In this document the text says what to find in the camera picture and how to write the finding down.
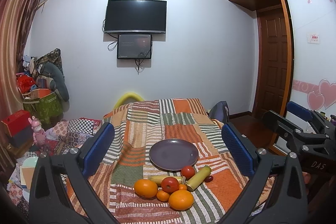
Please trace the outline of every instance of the striped curtain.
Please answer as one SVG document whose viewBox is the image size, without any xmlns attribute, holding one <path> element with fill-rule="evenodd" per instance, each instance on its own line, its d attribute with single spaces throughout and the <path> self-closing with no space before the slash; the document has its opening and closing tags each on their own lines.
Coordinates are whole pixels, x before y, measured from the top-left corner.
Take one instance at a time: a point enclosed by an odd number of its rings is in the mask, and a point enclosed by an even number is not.
<svg viewBox="0 0 336 224">
<path fill-rule="evenodd" d="M 0 0 L 0 119 L 22 109 L 16 73 L 40 0 Z M 0 124 L 0 142 L 6 142 Z"/>
</svg>

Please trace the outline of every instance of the black monitor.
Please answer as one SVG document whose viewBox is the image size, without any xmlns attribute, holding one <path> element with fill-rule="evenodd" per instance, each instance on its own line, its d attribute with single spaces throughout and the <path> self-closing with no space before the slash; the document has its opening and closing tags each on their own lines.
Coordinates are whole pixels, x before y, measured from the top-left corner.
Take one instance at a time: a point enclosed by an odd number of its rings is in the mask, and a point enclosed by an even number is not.
<svg viewBox="0 0 336 224">
<path fill-rule="evenodd" d="M 105 33 L 166 33 L 167 2 L 163 0 L 109 0 Z"/>
<path fill-rule="evenodd" d="M 151 34 L 118 35 L 117 59 L 151 59 Z"/>
</svg>

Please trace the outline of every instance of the pink rabbit figurine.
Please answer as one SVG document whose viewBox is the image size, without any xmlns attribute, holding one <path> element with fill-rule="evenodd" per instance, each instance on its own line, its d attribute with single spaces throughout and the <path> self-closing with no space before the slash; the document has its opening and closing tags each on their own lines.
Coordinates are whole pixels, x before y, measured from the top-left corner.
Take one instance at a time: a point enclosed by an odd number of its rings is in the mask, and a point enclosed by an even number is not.
<svg viewBox="0 0 336 224">
<path fill-rule="evenodd" d="M 33 119 L 28 118 L 28 121 L 31 124 L 31 128 L 33 129 L 34 143 L 37 146 L 41 147 L 42 145 L 44 145 L 45 139 L 47 137 L 44 129 L 41 126 L 41 121 L 36 119 L 34 116 Z"/>
</svg>

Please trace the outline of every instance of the purple plate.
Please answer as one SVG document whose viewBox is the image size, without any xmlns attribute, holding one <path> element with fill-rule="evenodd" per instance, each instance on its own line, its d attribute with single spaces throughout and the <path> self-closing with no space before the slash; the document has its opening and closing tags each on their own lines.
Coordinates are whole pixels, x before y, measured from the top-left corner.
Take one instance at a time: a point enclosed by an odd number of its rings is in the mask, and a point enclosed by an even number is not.
<svg viewBox="0 0 336 224">
<path fill-rule="evenodd" d="M 198 150 L 185 140 L 166 139 L 152 146 L 149 150 L 149 159 L 161 169 L 177 172 L 197 162 Z"/>
</svg>

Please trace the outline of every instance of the orange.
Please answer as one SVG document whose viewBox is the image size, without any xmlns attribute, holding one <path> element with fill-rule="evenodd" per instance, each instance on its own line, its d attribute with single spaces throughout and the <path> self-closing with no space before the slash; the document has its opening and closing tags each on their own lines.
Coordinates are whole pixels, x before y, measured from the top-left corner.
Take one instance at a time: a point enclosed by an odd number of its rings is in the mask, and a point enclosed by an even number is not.
<svg viewBox="0 0 336 224">
<path fill-rule="evenodd" d="M 158 192 L 158 186 L 148 179 L 139 179 L 134 183 L 134 191 L 143 198 L 153 198 Z"/>
<path fill-rule="evenodd" d="M 187 190 L 177 190 L 170 195 L 168 202 L 171 208 L 183 211 L 193 205 L 194 197 Z"/>
<path fill-rule="evenodd" d="M 187 190 L 187 186 L 185 184 L 180 184 L 179 190 Z"/>
<path fill-rule="evenodd" d="M 166 202 L 166 201 L 168 201 L 169 196 L 170 196 L 170 194 L 166 193 L 166 192 L 163 191 L 163 190 L 158 191 L 158 193 L 156 194 L 156 198 L 157 198 L 159 201 L 162 201 L 162 202 Z"/>
</svg>

